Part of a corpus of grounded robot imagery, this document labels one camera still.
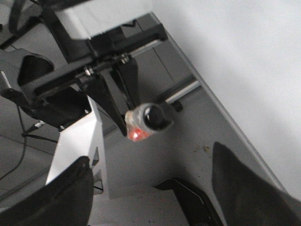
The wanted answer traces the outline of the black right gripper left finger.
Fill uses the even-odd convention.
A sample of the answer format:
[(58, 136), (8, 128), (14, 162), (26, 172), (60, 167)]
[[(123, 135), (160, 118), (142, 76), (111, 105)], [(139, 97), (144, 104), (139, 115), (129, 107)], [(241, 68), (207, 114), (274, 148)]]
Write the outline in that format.
[(40, 190), (0, 214), (2, 226), (86, 226), (94, 195), (89, 158), (79, 157)]

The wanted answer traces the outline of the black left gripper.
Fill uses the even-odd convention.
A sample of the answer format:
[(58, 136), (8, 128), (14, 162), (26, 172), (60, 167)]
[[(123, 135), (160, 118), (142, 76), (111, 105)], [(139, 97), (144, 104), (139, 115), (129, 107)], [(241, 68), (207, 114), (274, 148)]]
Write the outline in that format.
[[(162, 24), (119, 41), (112, 41), (106, 32), (91, 40), (79, 40), (84, 52), (57, 70), (45, 56), (25, 49), (0, 52), (0, 94), (28, 107), (39, 99), (52, 96), (75, 83), (84, 74), (84, 67), (102, 71), (112, 65), (112, 78), (130, 110), (139, 105), (138, 65), (133, 59), (147, 49), (167, 40)], [(110, 116), (123, 136), (127, 135), (124, 118), (102, 75), (80, 78), (80, 89)]]

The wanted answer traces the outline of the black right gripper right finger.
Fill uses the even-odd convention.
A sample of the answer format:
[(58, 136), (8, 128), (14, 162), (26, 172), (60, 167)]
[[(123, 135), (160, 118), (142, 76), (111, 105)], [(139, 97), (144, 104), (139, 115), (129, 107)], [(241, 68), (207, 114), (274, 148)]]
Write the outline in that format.
[(213, 146), (212, 186), (229, 226), (301, 224), (301, 202), (262, 179), (219, 142)]

